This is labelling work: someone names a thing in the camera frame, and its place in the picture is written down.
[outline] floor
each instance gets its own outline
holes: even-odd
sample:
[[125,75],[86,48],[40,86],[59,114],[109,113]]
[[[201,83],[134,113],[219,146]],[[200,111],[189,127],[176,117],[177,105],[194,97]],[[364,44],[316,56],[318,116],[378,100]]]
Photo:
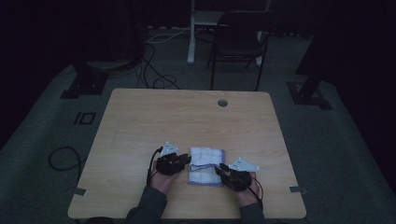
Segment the floor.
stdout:
[[[155,30],[175,34],[179,30]],[[210,70],[205,68],[211,34],[197,34],[195,63],[187,64],[188,34],[154,38],[145,59],[158,73],[173,80],[183,90],[209,90]],[[273,37],[267,53],[259,91],[272,96],[290,159],[303,194],[306,219],[272,220],[268,223],[396,223],[396,198],[378,170],[361,134],[339,99],[335,87],[322,82],[319,90],[333,110],[313,105],[295,105],[287,81],[304,82],[295,75],[309,40],[299,36]],[[102,69],[114,63],[91,63]],[[73,147],[81,158],[89,155],[92,141],[116,88],[152,87],[158,77],[142,62],[136,69],[113,72],[101,95],[80,95],[60,99],[76,72],[66,67],[48,85],[35,106],[0,151],[0,223],[76,223],[67,215],[76,185],[78,169],[58,172],[51,169],[49,155],[59,147]],[[252,91],[258,68],[243,64],[218,66],[215,90]],[[175,89],[163,80],[157,88]],[[95,113],[92,124],[75,123],[78,113]],[[54,156],[56,166],[76,164],[71,151]],[[183,220],[163,220],[181,223]],[[239,223],[238,220],[184,220],[188,223]]]

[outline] white cloth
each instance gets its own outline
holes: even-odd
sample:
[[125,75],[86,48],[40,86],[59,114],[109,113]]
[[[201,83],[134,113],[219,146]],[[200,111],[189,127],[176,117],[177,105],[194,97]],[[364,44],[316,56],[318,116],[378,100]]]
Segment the white cloth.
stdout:
[[225,161],[223,149],[211,147],[191,147],[191,163],[189,183],[222,187],[220,176],[216,174],[215,166]]

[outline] table top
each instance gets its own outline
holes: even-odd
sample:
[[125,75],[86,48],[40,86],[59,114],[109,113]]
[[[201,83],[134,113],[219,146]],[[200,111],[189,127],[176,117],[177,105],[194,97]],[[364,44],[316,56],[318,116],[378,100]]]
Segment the table top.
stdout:
[[[228,102],[218,105],[218,100]],[[115,89],[92,144],[68,215],[125,218],[137,206],[155,149],[169,141],[177,154],[190,147],[225,150],[258,166],[267,218],[302,218],[306,211],[271,97],[252,91]],[[239,218],[233,191],[189,185],[186,168],[168,193],[163,218]]]

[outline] black chair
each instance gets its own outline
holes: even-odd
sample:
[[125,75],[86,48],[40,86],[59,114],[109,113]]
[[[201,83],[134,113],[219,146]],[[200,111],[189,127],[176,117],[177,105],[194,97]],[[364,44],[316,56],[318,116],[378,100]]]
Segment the black chair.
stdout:
[[255,91],[259,88],[262,78],[268,39],[276,29],[276,19],[272,12],[267,11],[230,11],[225,12],[215,28],[214,40],[206,68],[212,62],[213,90],[216,62],[248,62],[246,68],[262,56],[259,77]]

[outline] electrical cord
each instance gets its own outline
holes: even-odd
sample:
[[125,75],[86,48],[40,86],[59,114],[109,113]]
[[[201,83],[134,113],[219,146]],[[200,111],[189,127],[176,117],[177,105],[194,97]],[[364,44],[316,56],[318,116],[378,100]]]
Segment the electrical cord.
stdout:
[[148,168],[148,177],[146,179],[146,184],[147,186],[149,186],[150,182],[151,182],[151,178],[153,176],[155,176],[157,174],[157,172],[154,175],[151,175],[151,167],[152,167],[152,163],[154,162],[154,157],[157,153],[161,153],[161,151],[163,150],[163,147],[157,148],[154,153],[152,154],[151,157],[151,161],[149,162],[149,168]]
[[[144,57],[142,57],[142,60],[146,63],[144,69],[143,69],[143,74],[140,76],[139,80],[145,84],[147,89],[165,89],[171,86],[176,87],[178,90],[180,90],[180,87],[176,84],[177,79],[174,76],[171,75],[162,75],[159,73],[154,66],[151,65],[151,60],[153,59],[155,55],[155,48],[154,46],[147,44],[147,46],[152,48],[152,54],[149,56],[148,60],[146,60]],[[149,85],[147,74],[148,74],[148,68],[150,68],[158,77],[156,77],[151,85]],[[158,83],[161,82],[163,85],[162,87],[158,87]]]
[[[188,29],[189,29],[189,27],[186,27],[186,28],[184,28],[181,32],[176,33],[176,34],[159,34],[159,35],[155,35],[155,36],[149,38],[148,40],[146,40],[146,42],[147,42],[147,43],[150,43],[150,44],[162,44],[162,43],[165,43],[166,41],[168,41],[168,40],[170,40],[170,39],[172,39],[172,38],[174,38],[174,37],[176,37],[176,36],[178,36],[178,35],[182,35],[182,34],[183,34],[185,31],[187,31]],[[163,41],[157,41],[157,42],[151,41],[152,39],[155,39],[155,38],[157,38],[157,37],[159,37],[159,36],[168,36],[168,35],[170,35],[170,37],[166,38],[166,39],[163,40]]]
[[[243,181],[242,179],[240,179],[238,176],[237,176],[236,178],[237,178],[239,181],[241,181],[242,183],[244,182],[244,181]],[[259,182],[259,180],[257,180],[256,178],[254,178],[254,177],[252,177],[252,176],[251,176],[250,178],[252,178],[253,180],[255,180],[255,181],[259,184],[260,189],[261,189],[261,192],[262,192],[262,197],[263,197],[262,184],[261,184],[261,183]],[[260,198],[259,195],[257,195],[257,193],[254,192],[254,190],[251,189],[250,186],[248,186],[247,189],[256,197],[257,202],[259,203],[260,208],[263,209],[263,207],[262,207],[262,197]]]
[[134,86],[135,89],[137,89],[137,87],[139,86],[140,79],[141,79],[141,77],[142,77],[142,72],[143,72],[143,65],[142,65],[142,63],[140,63],[139,68],[140,68],[140,71],[139,71],[139,72],[137,72],[137,69],[134,70],[134,74],[136,75],[136,79],[137,79],[136,85]]
[[[69,167],[61,167],[61,168],[60,168],[60,167],[55,166],[55,165],[53,164],[52,157],[53,157],[53,155],[54,155],[55,153],[57,153],[57,152],[59,152],[59,151],[61,151],[61,150],[71,150],[71,151],[73,151],[74,154],[76,155],[76,158],[77,158],[78,163],[75,164],[75,165],[69,166]],[[56,170],[56,171],[61,171],[61,172],[63,172],[63,171],[69,171],[69,170],[72,170],[72,169],[78,167],[78,177],[77,177],[77,183],[76,183],[76,185],[78,184],[78,181],[79,181],[79,179],[81,178],[81,174],[82,174],[82,163],[85,162],[86,160],[87,160],[87,159],[81,160],[81,158],[80,158],[78,152],[77,152],[74,148],[72,148],[72,147],[58,147],[57,149],[55,149],[54,151],[52,151],[52,152],[49,154],[49,166],[50,166],[52,169]]]

